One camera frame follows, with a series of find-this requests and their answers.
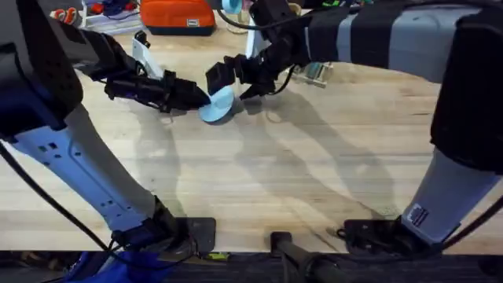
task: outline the black mounting plate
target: black mounting plate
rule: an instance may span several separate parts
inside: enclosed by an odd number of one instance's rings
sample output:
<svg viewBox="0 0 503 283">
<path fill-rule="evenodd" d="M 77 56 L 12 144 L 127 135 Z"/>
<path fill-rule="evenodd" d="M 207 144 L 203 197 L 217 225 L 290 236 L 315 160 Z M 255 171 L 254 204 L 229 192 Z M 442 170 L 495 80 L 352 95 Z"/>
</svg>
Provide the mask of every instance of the black mounting plate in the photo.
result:
<svg viewBox="0 0 503 283">
<path fill-rule="evenodd" d="M 215 248 L 216 221 L 209 217 L 177 217 L 180 238 L 193 237 L 198 252 L 211 252 Z"/>
</svg>

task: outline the wooden table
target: wooden table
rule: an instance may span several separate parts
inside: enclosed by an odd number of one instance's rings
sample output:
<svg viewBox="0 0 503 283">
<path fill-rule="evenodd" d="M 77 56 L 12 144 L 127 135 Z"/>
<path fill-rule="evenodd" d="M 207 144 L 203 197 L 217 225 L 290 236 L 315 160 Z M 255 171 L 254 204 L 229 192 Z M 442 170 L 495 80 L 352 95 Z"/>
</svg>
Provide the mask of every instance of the wooden table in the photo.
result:
<svg viewBox="0 0 503 283">
<path fill-rule="evenodd" d="M 131 35 L 117 39 L 131 51 Z M 149 37 L 153 56 L 206 89 L 204 73 L 244 52 L 246 35 Z M 169 117 L 110 101 L 82 77 L 83 104 L 127 170 L 174 213 L 217 219 L 216 250 L 267 251 L 288 230 L 311 251 L 344 251 L 327 228 L 345 219 L 395 218 L 431 159 L 429 124 L 439 86 L 397 72 L 335 64 L 326 89 L 291 82 L 276 97 L 238 105 L 225 123 L 196 112 Z M 242 92 L 245 86 L 236 86 Z M 90 205 L 26 156 L 20 162 L 103 241 L 110 231 Z M 0 249 L 94 250 L 97 246 L 0 162 Z M 470 214 L 474 219 L 502 186 Z M 450 252 L 502 253 L 501 215 Z"/>
</svg>

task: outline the light blue bowl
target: light blue bowl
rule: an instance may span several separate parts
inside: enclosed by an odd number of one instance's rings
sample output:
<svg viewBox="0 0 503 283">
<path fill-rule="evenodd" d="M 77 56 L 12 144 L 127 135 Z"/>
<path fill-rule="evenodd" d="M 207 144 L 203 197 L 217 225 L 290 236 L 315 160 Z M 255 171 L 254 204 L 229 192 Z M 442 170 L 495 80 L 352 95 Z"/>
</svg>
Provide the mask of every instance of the light blue bowl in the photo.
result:
<svg viewBox="0 0 503 283">
<path fill-rule="evenodd" d="M 225 116 L 233 106 L 234 91 L 230 86 L 210 96 L 211 103 L 199 108 L 199 117 L 204 122 L 215 122 Z"/>
</svg>

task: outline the blue fabric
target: blue fabric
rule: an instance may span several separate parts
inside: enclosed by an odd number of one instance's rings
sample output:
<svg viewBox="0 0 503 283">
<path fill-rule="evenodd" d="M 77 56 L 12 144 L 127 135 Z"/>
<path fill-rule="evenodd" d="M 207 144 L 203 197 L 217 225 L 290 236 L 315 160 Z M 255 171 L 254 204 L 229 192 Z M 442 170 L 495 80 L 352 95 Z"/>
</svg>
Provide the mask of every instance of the blue fabric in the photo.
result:
<svg viewBox="0 0 503 283">
<path fill-rule="evenodd" d="M 119 256 L 142 266 L 164 266 L 169 263 L 157 260 L 159 254 L 150 252 L 121 252 Z M 129 267 L 126 264 L 114 260 L 102 272 L 82 281 L 68 281 L 69 283 L 158 283 L 169 273 L 166 270 L 144 270 Z"/>
<path fill-rule="evenodd" d="M 205 122 L 215 122 L 225 116 L 233 106 L 234 91 L 230 86 L 210 96 L 211 103 L 199 108 L 199 117 Z"/>
</svg>

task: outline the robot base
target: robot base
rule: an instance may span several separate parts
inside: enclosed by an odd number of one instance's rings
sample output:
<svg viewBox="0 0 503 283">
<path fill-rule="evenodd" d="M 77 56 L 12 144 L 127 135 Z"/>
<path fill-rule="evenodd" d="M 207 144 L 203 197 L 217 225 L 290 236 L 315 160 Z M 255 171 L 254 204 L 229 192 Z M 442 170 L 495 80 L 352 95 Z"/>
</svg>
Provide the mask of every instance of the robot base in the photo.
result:
<svg viewBox="0 0 503 283">
<path fill-rule="evenodd" d="M 192 237 L 198 252 L 211 252 L 215 248 L 216 221 L 205 217 L 177 217 L 180 239 Z"/>
<path fill-rule="evenodd" d="M 346 242 L 353 255 L 412 255 L 430 248 L 397 220 L 355 220 L 344 222 L 337 237 Z"/>
</svg>

